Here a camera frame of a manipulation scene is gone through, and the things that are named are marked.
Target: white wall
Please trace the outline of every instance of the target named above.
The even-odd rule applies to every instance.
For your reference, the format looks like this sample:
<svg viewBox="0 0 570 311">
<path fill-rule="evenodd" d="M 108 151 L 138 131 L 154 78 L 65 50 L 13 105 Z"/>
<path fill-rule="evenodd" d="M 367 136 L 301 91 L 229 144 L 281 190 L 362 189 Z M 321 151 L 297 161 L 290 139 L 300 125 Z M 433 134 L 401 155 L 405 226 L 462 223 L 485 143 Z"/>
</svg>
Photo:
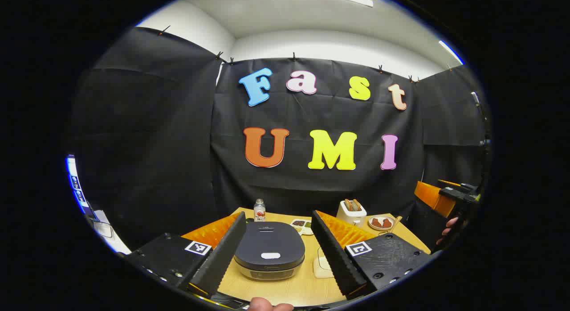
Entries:
<svg viewBox="0 0 570 311">
<path fill-rule="evenodd" d="M 394 45 L 354 33 L 324 30 L 288 30 L 261 33 L 236 40 L 228 61 L 256 58 L 296 57 L 346 61 L 382 69 L 417 80 L 444 71 L 421 55 Z"/>
<path fill-rule="evenodd" d="M 167 33 L 192 41 L 215 54 L 223 51 L 222 58 L 229 60 L 228 55 L 236 41 L 234 36 L 218 21 L 184 0 L 155 11 L 137 27 L 163 30 L 169 25 Z"/>
</svg>

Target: rice cooker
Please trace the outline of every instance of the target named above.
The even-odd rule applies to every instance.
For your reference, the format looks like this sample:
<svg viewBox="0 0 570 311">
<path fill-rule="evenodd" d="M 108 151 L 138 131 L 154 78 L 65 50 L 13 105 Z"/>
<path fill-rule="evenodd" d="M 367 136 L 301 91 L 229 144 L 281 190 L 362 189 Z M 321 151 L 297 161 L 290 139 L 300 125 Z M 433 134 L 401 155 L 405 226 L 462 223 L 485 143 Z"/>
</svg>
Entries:
<svg viewBox="0 0 570 311">
<path fill-rule="evenodd" d="M 282 222 L 251 222 L 234 255 L 240 272 L 255 280 L 295 276 L 305 260 L 305 243 L 293 226 Z"/>
</svg>

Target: bottle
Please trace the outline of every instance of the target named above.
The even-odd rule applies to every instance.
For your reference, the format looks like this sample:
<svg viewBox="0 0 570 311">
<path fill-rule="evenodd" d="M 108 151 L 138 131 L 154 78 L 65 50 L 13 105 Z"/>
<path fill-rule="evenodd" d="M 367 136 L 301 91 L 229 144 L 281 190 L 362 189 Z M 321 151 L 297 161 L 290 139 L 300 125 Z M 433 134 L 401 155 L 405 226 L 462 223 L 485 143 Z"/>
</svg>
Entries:
<svg viewBox="0 0 570 311">
<path fill-rule="evenodd" d="M 265 221 L 265 204 L 263 203 L 263 199 L 257 199 L 255 201 L 255 205 L 253 207 L 253 215 L 255 222 Z"/>
</svg>

